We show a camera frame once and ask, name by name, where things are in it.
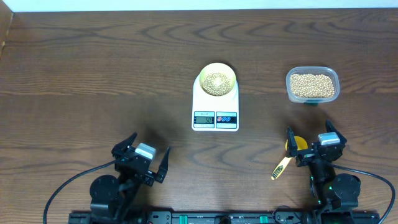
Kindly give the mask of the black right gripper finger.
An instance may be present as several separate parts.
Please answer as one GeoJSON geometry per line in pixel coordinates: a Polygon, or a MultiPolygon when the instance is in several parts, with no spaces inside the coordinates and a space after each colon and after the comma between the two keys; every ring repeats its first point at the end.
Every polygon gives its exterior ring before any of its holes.
{"type": "Polygon", "coordinates": [[[332,122],[329,119],[325,121],[325,127],[328,133],[336,133],[336,135],[340,139],[340,143],[347,143],[347,139],[333,126],[332,122]]]}
{"type": "Polygon", "coordinates": [[[298,154],[298,146],[295,140],[294,132],[291,127],[287,128],[287,154],[289,157],[296,157],[298,154]]]}

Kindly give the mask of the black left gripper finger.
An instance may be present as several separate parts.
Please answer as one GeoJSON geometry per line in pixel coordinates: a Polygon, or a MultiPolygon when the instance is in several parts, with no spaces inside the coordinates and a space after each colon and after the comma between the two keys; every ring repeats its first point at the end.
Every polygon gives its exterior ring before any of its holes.
{"type": "Polygon", "coordinates": [[[170,148],[168,147],[155,175],[156,182],[162,183],[167,175],[169,168],[169,154],[170,148]]]}
{"type": "Polygon", "coordinates": [[[132,144],[135,141],[136,137],[137,137],[137,133],[133,133],[127,139],[117,143],[113,147],[113,149],[111,151],[113,157],[122,157],[122,156],[124,156],[126,151],[128,150],[128,148],[130,146],[132,146],[132,144]]]}

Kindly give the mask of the yellow plastic scoop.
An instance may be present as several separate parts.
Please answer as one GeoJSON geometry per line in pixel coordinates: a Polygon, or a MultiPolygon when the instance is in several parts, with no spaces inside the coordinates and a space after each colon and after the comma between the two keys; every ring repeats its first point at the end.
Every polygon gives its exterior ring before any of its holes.
{"type": "MultiPolygon", "coordinates": [[[[297,143],[297,150],[303,150],[303,149],[307,149],[308,148],[308,144],[306,142],[306,140],[304,140],[304,138],[300,137],[300,136],[295,136],[295,141],[297,143]]],[[[276,166],[276,168],[273,170],[272,174],[271,174],[271,179],[275,180],[277,179],[285,170],[285,168],[288,166],[290,160],[292,158],[285,156],[280,162],[279,164],[276,166]]]]}

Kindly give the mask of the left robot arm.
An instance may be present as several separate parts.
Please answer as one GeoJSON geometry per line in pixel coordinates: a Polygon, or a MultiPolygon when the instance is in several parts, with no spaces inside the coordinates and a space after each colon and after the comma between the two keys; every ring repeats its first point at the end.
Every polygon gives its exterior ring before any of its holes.
{"type": "Polygon", "coordinates": [[[102,175],[90,186],[90,217],[88,223],[147,223],[147,214],[132,203],[142,187],[162,183],[167,175],[170,148],[156,172],[149,170],[154,160],[156,149],[140,143],[132,144],[137,137],[133,133],[127,139],[117,143],[111,153],[115,158],[114,169],[119,176],[102,175]]]}

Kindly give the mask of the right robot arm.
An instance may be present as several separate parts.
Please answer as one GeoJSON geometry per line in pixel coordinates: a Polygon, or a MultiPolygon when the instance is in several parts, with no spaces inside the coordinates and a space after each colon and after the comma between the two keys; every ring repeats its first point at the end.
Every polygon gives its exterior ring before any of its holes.
{"type": "Polygon", "coordinates": [[[306,149],[299,149],[292,128],[287,128],[287,154],[295,159],[297,167],[310,169],[310,188],[318,200],[318,207],[304,212],[302,223],[378,223],[376,212],[355,212],[361,192],[360,179],[352,174],[337,174],[333,167],[343,155],[346,138],[332,125],[325,122],[326,132],[318,135],[318,141],[306,149]]]}

